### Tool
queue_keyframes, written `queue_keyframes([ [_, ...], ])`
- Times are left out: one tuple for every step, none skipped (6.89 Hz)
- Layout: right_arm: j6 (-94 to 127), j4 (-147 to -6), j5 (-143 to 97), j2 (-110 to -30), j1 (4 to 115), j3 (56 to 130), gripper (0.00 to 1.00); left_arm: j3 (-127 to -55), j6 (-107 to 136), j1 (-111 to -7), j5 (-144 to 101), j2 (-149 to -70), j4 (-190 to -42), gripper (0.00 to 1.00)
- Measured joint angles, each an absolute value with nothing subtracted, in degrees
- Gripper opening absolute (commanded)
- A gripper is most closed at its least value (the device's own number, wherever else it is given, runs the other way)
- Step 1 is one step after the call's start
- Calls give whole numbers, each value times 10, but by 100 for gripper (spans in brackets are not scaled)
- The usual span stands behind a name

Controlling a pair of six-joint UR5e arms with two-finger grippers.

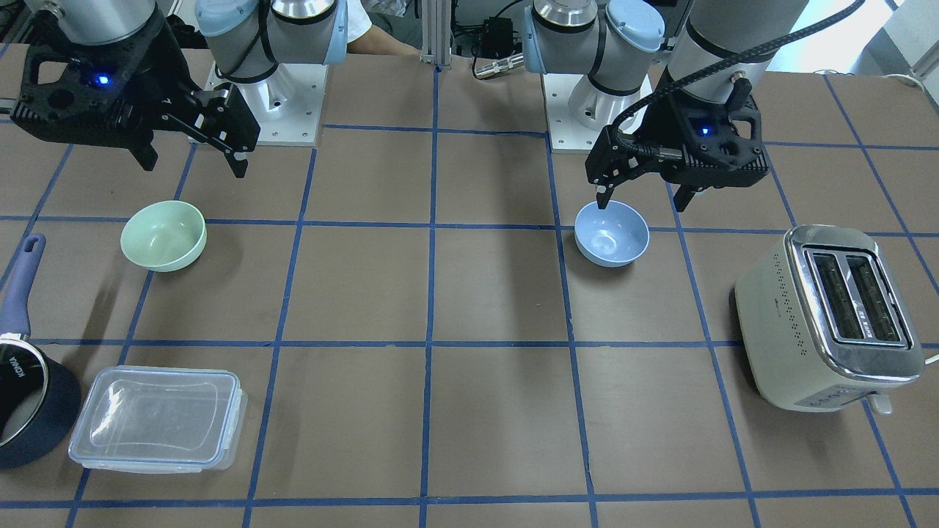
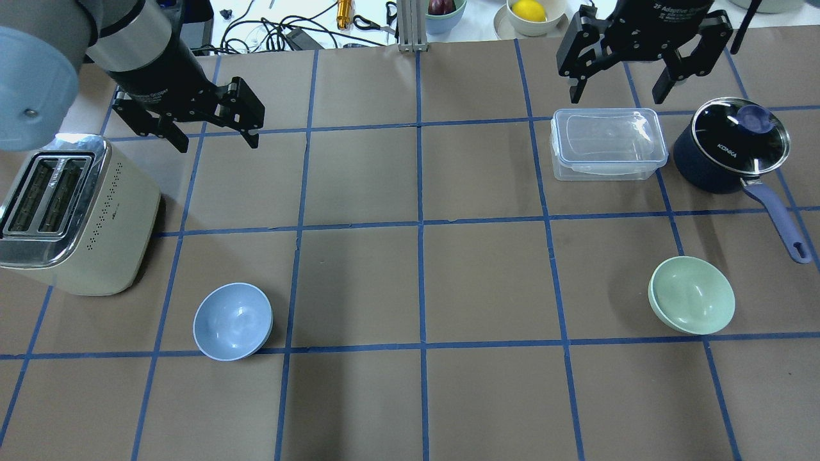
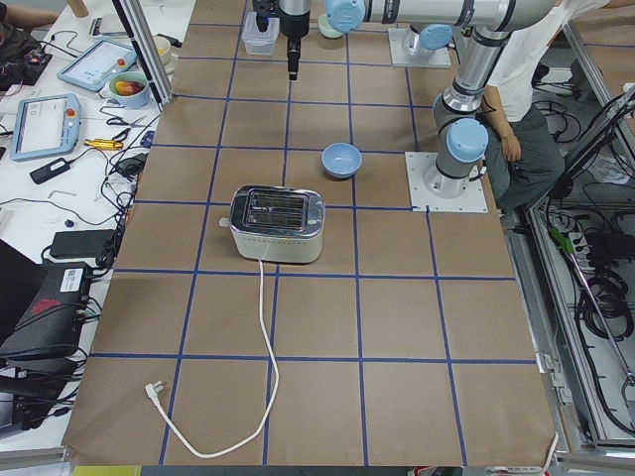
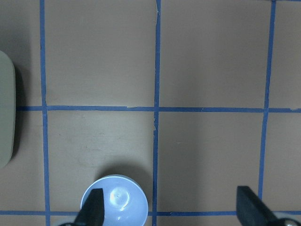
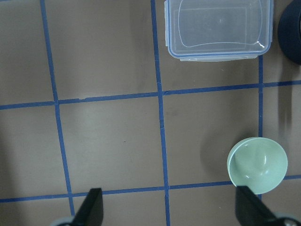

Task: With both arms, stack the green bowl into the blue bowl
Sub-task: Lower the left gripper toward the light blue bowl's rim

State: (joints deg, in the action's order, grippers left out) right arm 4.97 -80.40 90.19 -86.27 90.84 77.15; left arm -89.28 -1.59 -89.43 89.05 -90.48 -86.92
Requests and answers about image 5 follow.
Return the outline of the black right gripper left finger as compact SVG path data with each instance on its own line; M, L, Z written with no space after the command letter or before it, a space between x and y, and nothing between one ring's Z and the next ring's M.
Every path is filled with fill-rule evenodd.
M101 188L91 188L71 226L101 226L103 223L103 194Z

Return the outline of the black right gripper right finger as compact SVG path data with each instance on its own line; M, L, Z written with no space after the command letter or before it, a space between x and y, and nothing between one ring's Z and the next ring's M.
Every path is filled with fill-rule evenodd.
M236 218L241 226L288 226L288 218L276 217L247 186L236 187Z

